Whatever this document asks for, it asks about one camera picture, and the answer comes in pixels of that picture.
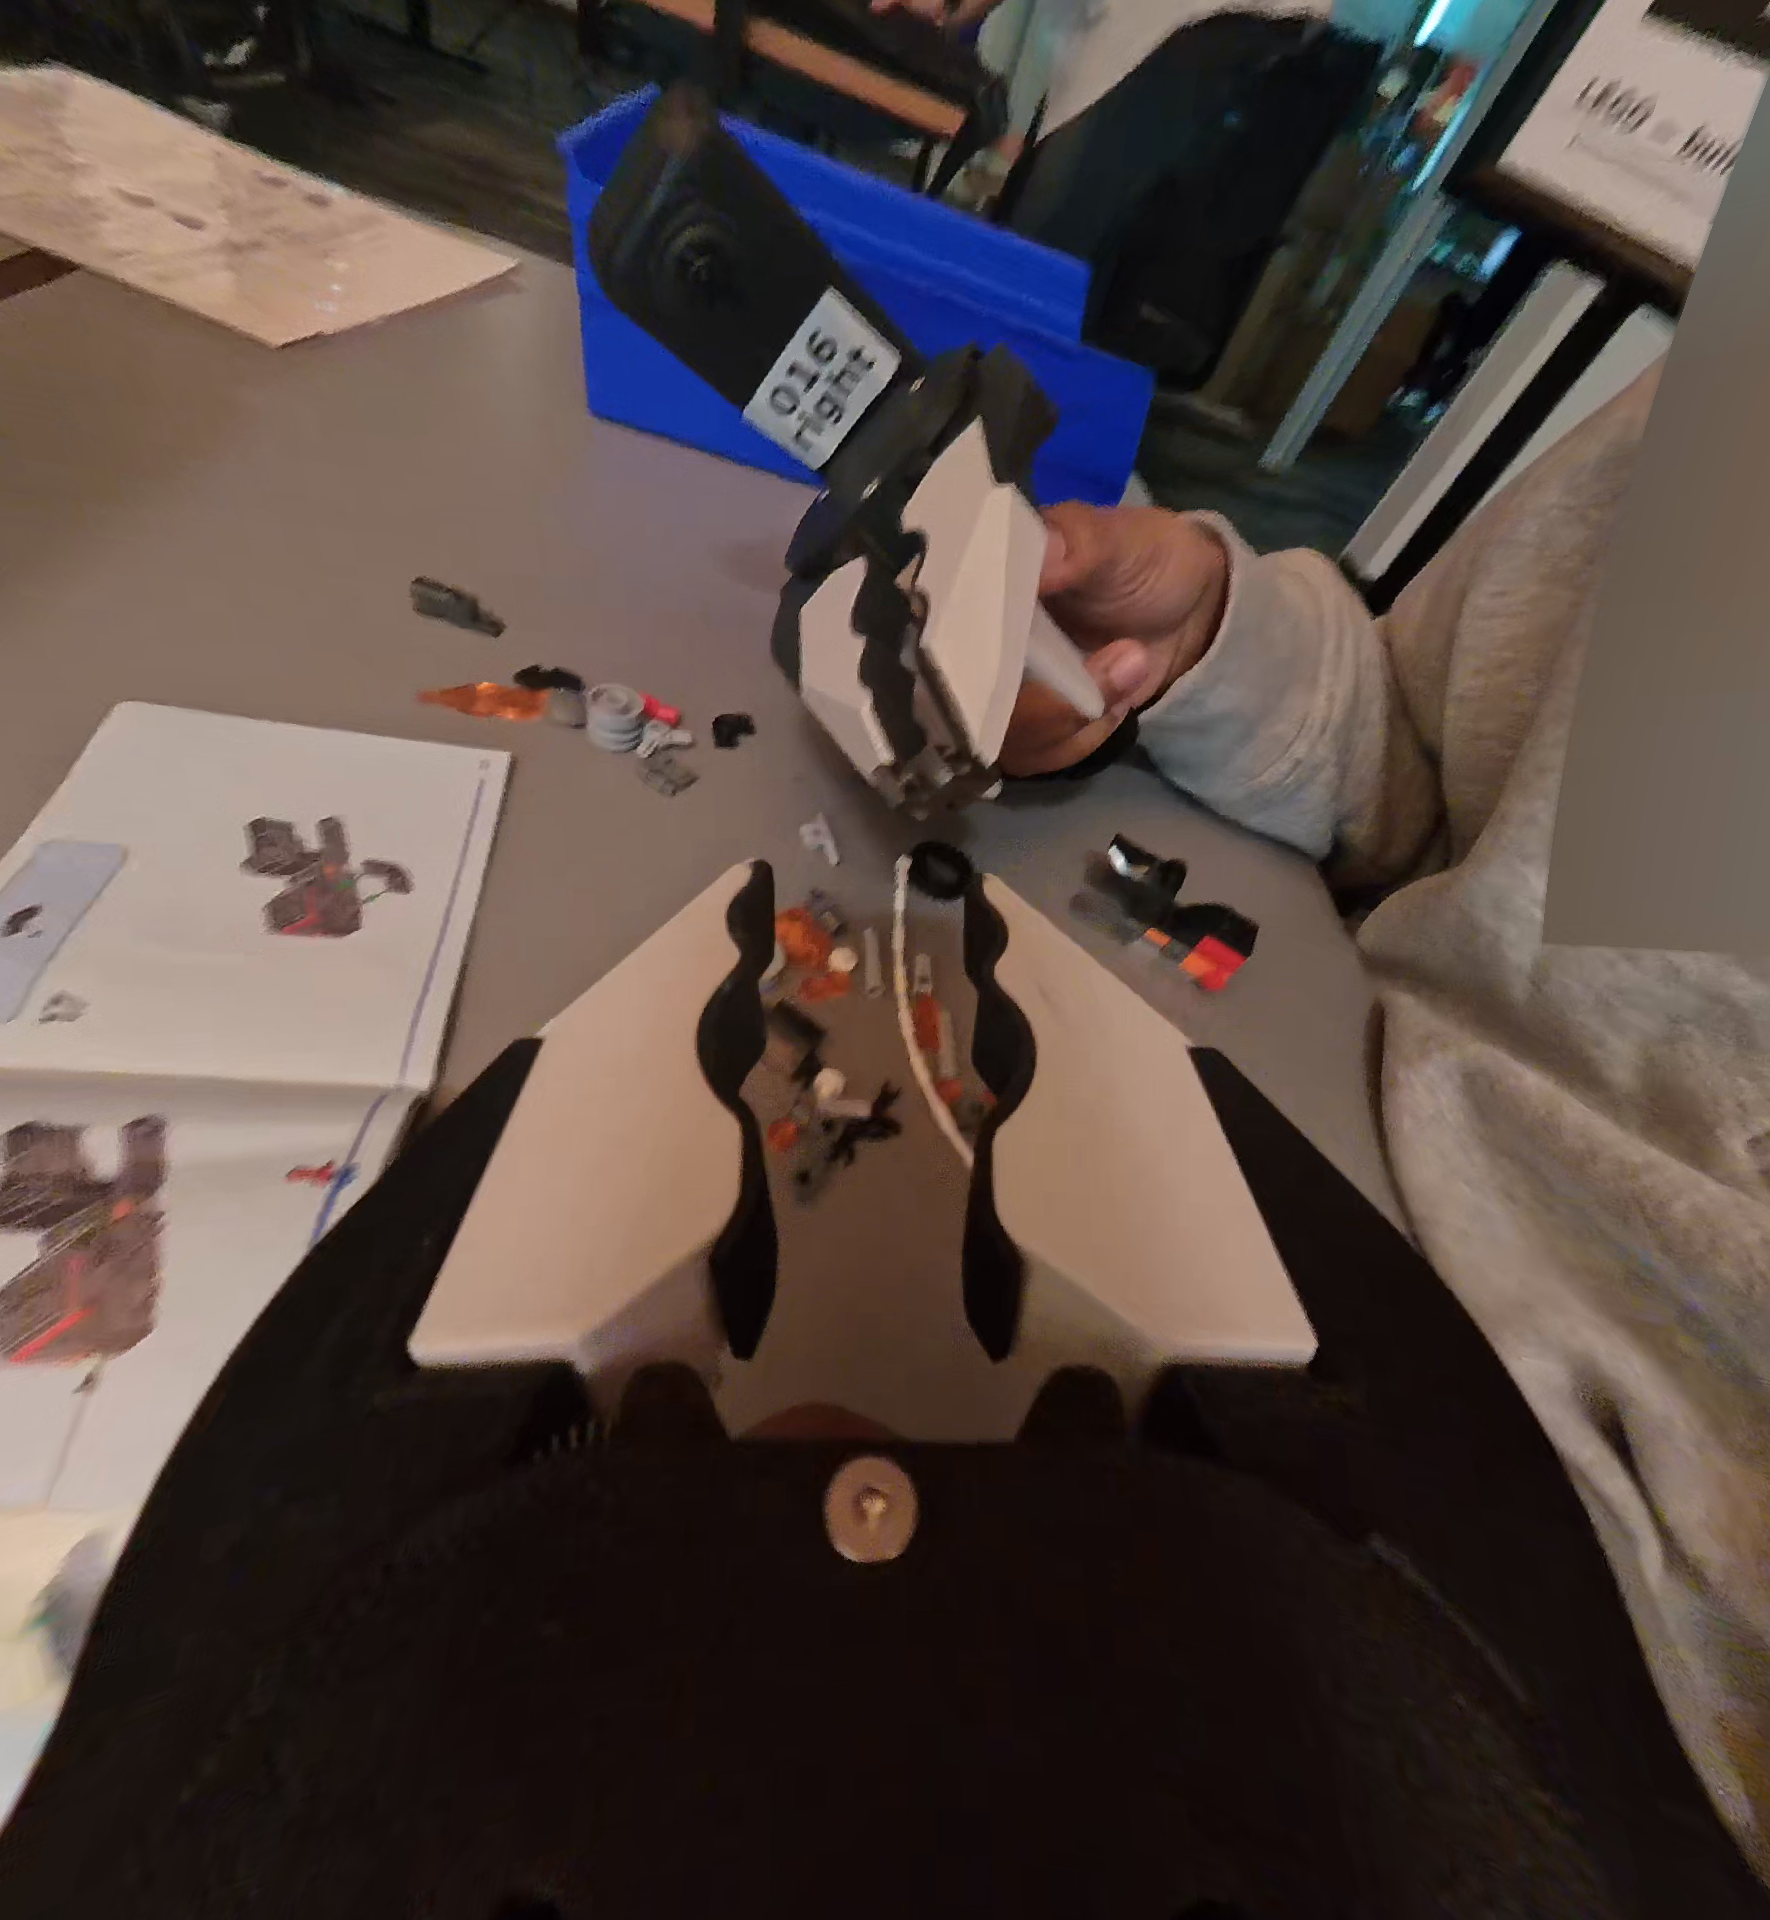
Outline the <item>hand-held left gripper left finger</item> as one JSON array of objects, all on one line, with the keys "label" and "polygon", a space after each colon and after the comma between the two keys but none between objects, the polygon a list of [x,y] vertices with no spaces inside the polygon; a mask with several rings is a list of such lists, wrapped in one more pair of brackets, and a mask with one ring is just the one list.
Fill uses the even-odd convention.
[{"label": "hand-held left gripper left finger", "polygon": [[775,870],[743,861],[546,1024],[410,1336],[422,1371],[719,1371],[776,1302],[746,1083]]}]

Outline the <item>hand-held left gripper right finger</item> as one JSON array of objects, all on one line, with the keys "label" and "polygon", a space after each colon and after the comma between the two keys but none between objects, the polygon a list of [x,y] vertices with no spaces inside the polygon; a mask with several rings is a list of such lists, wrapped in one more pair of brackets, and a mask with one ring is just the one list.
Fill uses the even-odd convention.
[{"label": "hand-held left gripper right finger", "polygon": [[1182,1034],[1004,882],[972,876],[963,1243],[995,1364],[1302,1371],[1315,1333]]}]

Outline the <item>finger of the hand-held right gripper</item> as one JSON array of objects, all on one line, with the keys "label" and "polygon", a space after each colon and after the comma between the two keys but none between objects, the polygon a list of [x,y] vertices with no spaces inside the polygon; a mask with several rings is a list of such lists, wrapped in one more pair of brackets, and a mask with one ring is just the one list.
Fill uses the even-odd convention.
[{"label": "finger of the hand-held right gripper", "polygon": [[1046,532],[1015,482],[993,471],[981,427],[965,429],[902,510],[917,549],[911,590],[922,700],[941,723],[950,779],[981,779],[1002,753],[1026,672]]},{"label": "finger of the hand-held right gripper", "polygon": [[797,612],[802,704],[882,798],[911,793],[928,746],[910,631],[910,600],[866,559],[833,569]]}]

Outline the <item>pile of lego pieces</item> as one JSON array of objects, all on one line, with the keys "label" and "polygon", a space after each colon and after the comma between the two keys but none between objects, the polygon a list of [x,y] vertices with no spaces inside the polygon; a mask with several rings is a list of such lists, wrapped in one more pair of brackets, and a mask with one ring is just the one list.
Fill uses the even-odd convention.
[{"label": "pile of lego pieces", "polygon": [[[963,903],[934,903],[911,890],[907,952],[920,1044],[974,1153],[993,1096],[969,1067],[967,1034],[941,993],[939,962],[923,938],[926,908]],[[899,1139],[915,1113],[930,1117],[897,1034],[890,942],[892,920],[857,926],[823,892],[776,912],[761,977],[765,1053],[754,1092],[767,1154],[799,1204],[866,1149]]]}]

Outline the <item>person's right forearm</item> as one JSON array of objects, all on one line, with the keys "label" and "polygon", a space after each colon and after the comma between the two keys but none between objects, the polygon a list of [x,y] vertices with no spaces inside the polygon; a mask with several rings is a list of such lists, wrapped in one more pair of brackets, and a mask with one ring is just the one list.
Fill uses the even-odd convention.
[{"label": "person's right forearm", "polygon": [[1445,866],[1441,775],[1462,568],[1427,568],[1368,612],[1330,559],[1259,555],[1218,517],[1158,517],[1164,551],[1207,566],[1177,672],[1143,710],[1153,767],[1340,893],[1375,896]]}]

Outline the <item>partly built black lego model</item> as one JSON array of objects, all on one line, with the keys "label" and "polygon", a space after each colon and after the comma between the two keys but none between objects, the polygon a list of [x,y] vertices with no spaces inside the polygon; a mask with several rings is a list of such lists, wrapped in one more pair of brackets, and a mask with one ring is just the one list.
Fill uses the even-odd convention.
[{"label": "partly built black lego model", "polygon": [[1259,923],[1189,896],[1189,865],[1118,835],[1082,869],[1073,913],[1124,949],[1143,949],[1200,991],[1220,993],[1257,952]]}]

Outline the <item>white curved lego tube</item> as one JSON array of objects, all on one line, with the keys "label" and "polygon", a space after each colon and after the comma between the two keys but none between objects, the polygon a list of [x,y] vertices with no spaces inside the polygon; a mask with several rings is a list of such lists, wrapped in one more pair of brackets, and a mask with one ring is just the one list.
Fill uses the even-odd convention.
[{"label": "white curved lego tube", "polygon": [[892,988],[893,988],[893,1006],[897,1016],[897,1034],[905,1055],[905,1067],[911,1074],[914,1087],[917,1088],[928,1116],[931,1117],[941,1137],[953,1151],[959,1165],[967,1174],[974,1169],[974,1153],[967,1135],[960,1132],[953,1110],[947,1106],[947,1100],[939,1090],[939,1080],[928,1060],[926,1048],[917,1037],[917,1024],[914,1017],[914,993],[911,993],[911,969],[907,952],[907,908],[911,893],[911,857],[899,854],[893,869],[893,896],[892,896]]}]

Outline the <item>lego instruction booklet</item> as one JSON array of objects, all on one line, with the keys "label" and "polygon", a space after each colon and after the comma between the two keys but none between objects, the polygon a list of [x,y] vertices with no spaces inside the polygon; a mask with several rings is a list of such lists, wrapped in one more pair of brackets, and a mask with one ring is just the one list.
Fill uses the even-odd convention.
[{"label": "lego instruction booklet", "polygon": [[135,1511],[383,1173],[511,764],[120,704],[0,861],[0,1514]]}]

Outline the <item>person's right hand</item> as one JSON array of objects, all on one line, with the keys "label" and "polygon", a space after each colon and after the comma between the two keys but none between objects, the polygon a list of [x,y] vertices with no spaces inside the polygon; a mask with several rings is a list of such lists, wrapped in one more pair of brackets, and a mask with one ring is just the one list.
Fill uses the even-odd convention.
[{"label": "person's right hand", "polygon": [[1082,718],[1023,684],[1000,756],[1011,781],[1085,778],[1135,741],[1137,720],[1194,668],[1230,597],[1230,553],[1201,521],[1067,502],[1042,512],[1039,601],[1103,698]]}]

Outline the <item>blue plastic bin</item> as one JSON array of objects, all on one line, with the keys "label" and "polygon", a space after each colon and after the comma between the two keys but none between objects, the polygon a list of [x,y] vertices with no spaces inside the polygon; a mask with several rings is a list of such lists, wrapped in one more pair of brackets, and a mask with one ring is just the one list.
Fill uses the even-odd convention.
[{"label": "blue plastic bin", "polygon": [[[588,407],[600,421],[808,483],[805,468],[678,367],[596,283],[588,223],[655,101],[657,88],[639,88],[556,140],[579,279]],[[937,360],[977,345],[1005,348],[1023,362],[1058,414],[1035,461],[1042,504],[1124,502],[1154,376],[1082,341],[1089,271],[1081,261],[746,120],[730,117],[726,126],[922,355]]]}]

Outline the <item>wooden table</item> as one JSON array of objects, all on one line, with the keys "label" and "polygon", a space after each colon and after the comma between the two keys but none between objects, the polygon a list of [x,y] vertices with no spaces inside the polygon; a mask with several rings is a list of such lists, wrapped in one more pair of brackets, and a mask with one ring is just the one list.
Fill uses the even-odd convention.
[{"label": "wooden table", "polygon": [[668,34],[682,70],[721,106],[769,76],[869,108],[930,140],[1005,124],[1004,84],[977,53],[917,12],[872,5],[575,5],[585,58],[616,58],[621,37]]}]

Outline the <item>brown paper sheet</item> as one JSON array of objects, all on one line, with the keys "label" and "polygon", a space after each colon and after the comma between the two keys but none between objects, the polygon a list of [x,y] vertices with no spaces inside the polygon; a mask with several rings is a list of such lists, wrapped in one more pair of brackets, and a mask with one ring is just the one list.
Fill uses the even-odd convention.
[{"label": "brown paper sheet", "polygon": [[509,253],[51,63],[0,63],[0,236],[270,350],[517,269]]}]

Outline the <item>white printed box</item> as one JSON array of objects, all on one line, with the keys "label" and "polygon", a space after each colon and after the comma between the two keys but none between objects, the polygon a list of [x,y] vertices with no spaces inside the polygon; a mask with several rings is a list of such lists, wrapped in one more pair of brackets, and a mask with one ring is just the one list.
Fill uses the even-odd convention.
[{"label": "white printed box", "polygon": [[1692,273],[1770,74],[1770,2],[1607,2],[1499,179]]}]

